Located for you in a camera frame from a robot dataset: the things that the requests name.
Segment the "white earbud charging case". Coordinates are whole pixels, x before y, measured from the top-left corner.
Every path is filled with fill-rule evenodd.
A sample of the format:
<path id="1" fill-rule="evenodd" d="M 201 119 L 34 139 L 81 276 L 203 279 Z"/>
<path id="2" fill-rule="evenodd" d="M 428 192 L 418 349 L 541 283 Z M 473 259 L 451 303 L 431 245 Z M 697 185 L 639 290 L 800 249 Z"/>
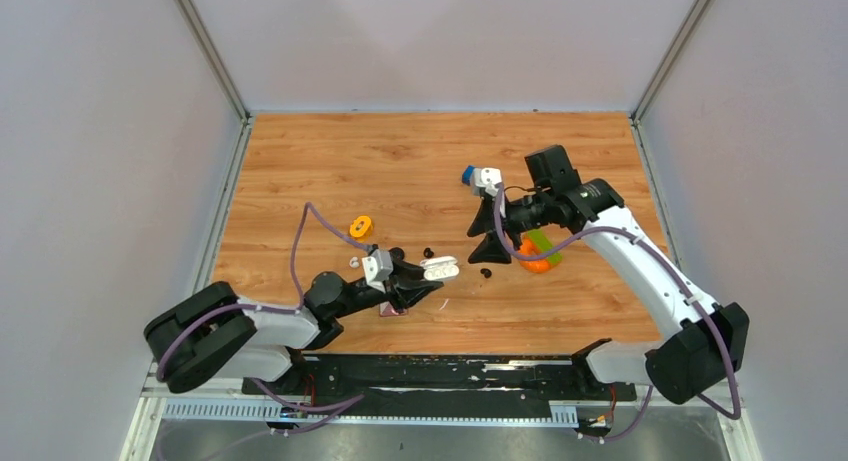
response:
<path id="1" fill-rule="evenodd" d="M 424 270 L 423 277 L 427 281 L 446 282 L 455 279 L 460 274 L 458 260 L 453 256 L 440 256 L 425 259 L 420 262 Z"/>

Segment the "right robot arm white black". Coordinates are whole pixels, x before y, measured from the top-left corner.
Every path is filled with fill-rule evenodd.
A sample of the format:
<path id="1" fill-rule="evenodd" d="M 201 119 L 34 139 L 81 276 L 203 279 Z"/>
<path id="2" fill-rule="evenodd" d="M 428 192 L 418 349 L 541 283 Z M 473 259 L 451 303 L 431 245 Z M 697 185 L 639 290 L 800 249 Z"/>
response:
<path id="1" fill-rule="evenodd" d="M 601 178 L 584 181 L 565 148 L 553 145 L 526 156 L 533 182 L 510 200 L 500 170 L 469 166 L 461 181 L 481 200 L 469 237 L 482 240 L 471 264 L 546 261 L 582 241 L 623 279 L 648 311 L 659 342 L 601 341 L 586 349 L 571 384 L 596 398 L 611 383 L 654 387 L 682 405 L 721 381 L 740 404 L 741 367 L 750 318 L 738 303 L 723 305 L 696 286 L 650 239 L 624 199 Z"/>

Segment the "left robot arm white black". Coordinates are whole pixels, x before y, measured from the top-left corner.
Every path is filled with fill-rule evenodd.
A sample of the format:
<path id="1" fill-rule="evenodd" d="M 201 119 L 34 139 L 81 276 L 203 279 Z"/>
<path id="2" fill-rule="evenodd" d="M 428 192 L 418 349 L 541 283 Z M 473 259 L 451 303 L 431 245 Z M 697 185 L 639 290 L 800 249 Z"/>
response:
<path id="1" fill-rule="evenodd" d="M 318 274 L 299 307 L 263 304 L 218 281 L 157 316 L 143 331 L 156 360 L 156 378 L 175 394 L 214 378 L 258 378 L 283 394 L 298 392 L 306 367 L 294 355 L 327 347 L 344 331 L 341 318 L 387 304 L 397 313 L 415 306 L 460 273 L 456 258 L 411 264 L 375 249 L 361 261 L 362 277 Z"/>

